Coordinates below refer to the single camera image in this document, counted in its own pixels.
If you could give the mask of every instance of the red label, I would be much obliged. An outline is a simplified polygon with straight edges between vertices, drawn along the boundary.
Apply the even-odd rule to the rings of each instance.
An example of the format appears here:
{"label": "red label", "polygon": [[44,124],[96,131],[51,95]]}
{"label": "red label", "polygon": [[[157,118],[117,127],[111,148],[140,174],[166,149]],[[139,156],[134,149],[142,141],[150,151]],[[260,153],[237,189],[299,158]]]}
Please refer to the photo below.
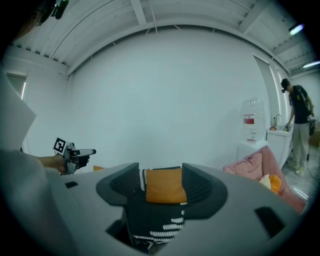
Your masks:
{"label": "red label", "polygon": [[244,118],[243,122],[247,125],[254,125],[255,124],[255,119],[254,118]]}

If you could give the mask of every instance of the black and white patterned cloth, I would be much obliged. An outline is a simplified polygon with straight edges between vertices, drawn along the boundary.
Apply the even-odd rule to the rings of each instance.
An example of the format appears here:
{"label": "black and white patterned cloth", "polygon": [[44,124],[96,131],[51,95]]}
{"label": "black and white patterned cloth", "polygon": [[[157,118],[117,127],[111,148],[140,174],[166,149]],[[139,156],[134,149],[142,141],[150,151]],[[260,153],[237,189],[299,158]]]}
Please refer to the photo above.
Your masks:
{"label": "black and white patterned cloth", "polygon": [[146,201],[146,170],[139,170],[140,189],[128,198],[128,222],[132,236],[141,241],[170,242],[184,225],[187,203],[152,203]]}

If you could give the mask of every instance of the orange pillow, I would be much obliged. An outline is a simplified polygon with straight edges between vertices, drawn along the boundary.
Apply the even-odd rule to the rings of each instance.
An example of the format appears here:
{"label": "orange pillow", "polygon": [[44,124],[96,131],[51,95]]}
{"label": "orange pillow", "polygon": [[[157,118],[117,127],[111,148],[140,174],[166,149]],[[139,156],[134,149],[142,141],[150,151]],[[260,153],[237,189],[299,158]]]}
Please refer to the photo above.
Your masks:
{"label": "orange pillow", "polygon": [[182,169],[146,170],[146,196],[150,203],[186,203],[187,195],[182,187]]}
{"label": "orange pillow", "polygon": [[278,194],[281,188],[281,179],[277,175],[270,175],[269,179],[271,183],[271,191]]}
{"label": "orange pillow", "polygon": [[100,170],[103,170],[103,169],[105,169],[105,168],[103,168],[103,167],[100,167],[100,166],[93,166],[93,171],[94,172],[96,172],[96,171],[100,171]]}

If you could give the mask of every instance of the white wall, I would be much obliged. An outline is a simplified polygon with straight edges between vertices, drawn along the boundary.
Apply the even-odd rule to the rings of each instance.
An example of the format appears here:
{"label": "white wall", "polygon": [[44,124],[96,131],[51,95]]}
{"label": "white wall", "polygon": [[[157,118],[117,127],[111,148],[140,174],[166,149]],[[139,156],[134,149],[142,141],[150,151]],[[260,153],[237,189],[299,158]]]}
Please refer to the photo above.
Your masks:
{"label": "white wall", "polygon": [[303,86],[314,106],[314,115],[320,117],[320,72],[302,75],[289,81],[293,86]]}
{"label": "white wall", "polygon": [[27,76],[23,101],[36,118],[23,142],[24,152],[37,157],[54,155],[56,138],[67,134],[68,80],[53,70],[19,60],[5,60],[3,66],[5,71]]}
{"label": "white wall", "polygon": [[286,124],[287,122],[289,122],[289,118],[290,118],[290,114],[291,114],[291,109],[292,107],[290,106],[290,101],[289,101],[289,93],[286,91],[285,93],[282,93],[282,86],[281,86],[281,81],[283,79],[289,79],[288,75],[283,71],[283,70],[279,70],[277,71],[278,77],[279,77],[279,92],[278,92],[278,96],[279,96],[279,101],[282,102],[282,109],[284,111],[282,111],[282,119],[281,122]]}
{"label": "white wall", "polygon": [[253,54],[270,62],[273,72],[279,68],[251,44],[191,29],[135,36],[95,55],[68,85],[73,113],[68,136],[79,148],[97,150],[84,171],[128,162],[141,168],[187,162],[220,169],[233,162],[242,102],[260,97],[270,123]]}

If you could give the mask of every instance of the faucet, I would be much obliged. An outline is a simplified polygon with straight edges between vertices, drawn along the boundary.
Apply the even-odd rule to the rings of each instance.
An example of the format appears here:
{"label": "faucet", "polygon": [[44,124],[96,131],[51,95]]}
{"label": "faucet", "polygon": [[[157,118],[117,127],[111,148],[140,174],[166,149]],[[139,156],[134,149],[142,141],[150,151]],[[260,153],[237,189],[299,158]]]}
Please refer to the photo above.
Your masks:
{"label": "faucet", "polygon": [[280,115],[280,114],[277,114],[277,115],[275,116],[275,123],[276,123],[276,124],[278,123],[278,122],[277,122],[278,116],[281,118],[281,115]]}

